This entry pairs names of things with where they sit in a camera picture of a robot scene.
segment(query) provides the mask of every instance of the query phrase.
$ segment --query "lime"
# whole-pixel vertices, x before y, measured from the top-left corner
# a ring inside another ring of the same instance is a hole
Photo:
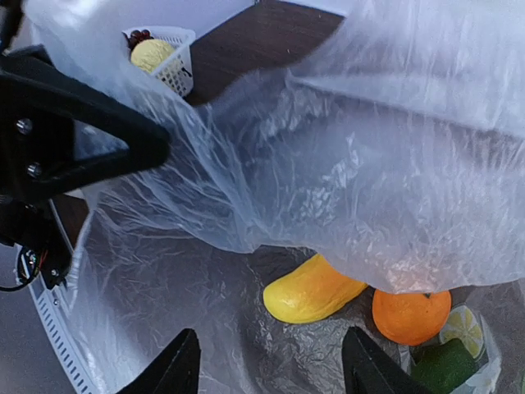
[[[423,350],[422,358],[412,367],[412,379],[433,394],[449,394],[477,371],[476,362],[463,343],[454,338],[444,345]]]
[[[485,350],[483,331],[476,315],[466,306],[458,305],[450,311],[449,319],[440,331],[440,342],[461,340],[465,348],[477,360]]]

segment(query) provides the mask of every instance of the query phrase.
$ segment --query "red wire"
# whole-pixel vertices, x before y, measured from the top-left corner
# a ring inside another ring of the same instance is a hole
[[[42,269],[43,263],[46,261],[46,258],[47,258],[47,257],[48,257],[48,250],[46,249],[46,250],[42,253],[42,257],[40,258],[39,269]]]

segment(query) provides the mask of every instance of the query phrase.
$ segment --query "wooden table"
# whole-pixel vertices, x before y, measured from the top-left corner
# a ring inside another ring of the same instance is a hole
[[[241,12],[191,47],[194,90],[186,98],[197,106],[218,96],[239,76],[297,62],[341,23],[336,16],[286,2],[263,1]],[[75,245],[88,208],[82,199],[53,200],[71,245]]]

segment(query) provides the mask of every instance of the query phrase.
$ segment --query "plastic fruit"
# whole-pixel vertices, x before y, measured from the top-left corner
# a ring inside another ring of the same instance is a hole
[[[153,72],[168,59],[175,49],[160,39],[147,39],[139,43],[131,53],[131,62],[141,70]]]
[[[435,294],[389,294],[376,290],[372,315],[385,337],[407,346],[418,346],[435,337],[445,326],[452,297]]]
[[[429,347],[412,367],[412,378],[433,394],[449,394],[477,372],[476,362],[459,339]]]
[[[367,287],[338,273],[320,254],[268,285],[264,305],[285,323],[313,323],[337,312]]]
[[[452,309],[446,325],[441,329],[441,343],[455,338],[463,343],[474,359],[479,358],[485,349],[482,326],[466,305],[459,305]]]
[[[139,39],[137,39],[136,37],[131,37],[130,39],[128,39],[128,47],[131,50],[135,49],[138,43],[139,43]]]

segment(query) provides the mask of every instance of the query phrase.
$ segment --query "crinkled plastic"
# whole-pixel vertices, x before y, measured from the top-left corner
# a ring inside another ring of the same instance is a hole
[[[166,165],[105,193],[127,218],[119,242],[148,227],[242,253],[308,247],[387,291],[525,276],[519,19],[353,2],[311,57],[193,109],[128,61],[124,1],[26,6],[61,71],[171,132]]]
[[[183,327],[204,342],[210,392],[341,388],[341,333],[366,327],[368,308],[283,326],[264,313],[260,291],[297,261],[230,252],[309,248],[385,291],[525,277],[518,17],[447,0],[349,2],[347,21],[310,57],[251,73],[191,108],[130,64],[126,3],[25,4],[59,70],[173,140],[163,167],[105,186],[75,253],[68,321],[103,392],[129,382]],[[487,368],[499,373],[502,354],[509,367],[498,384],[518,392],[522,338],[500,313],[521,316],[523,293],[487,289],[473,292],[477,302],[510,297],[487,303],[492,319],[481,311],[499,347]]]

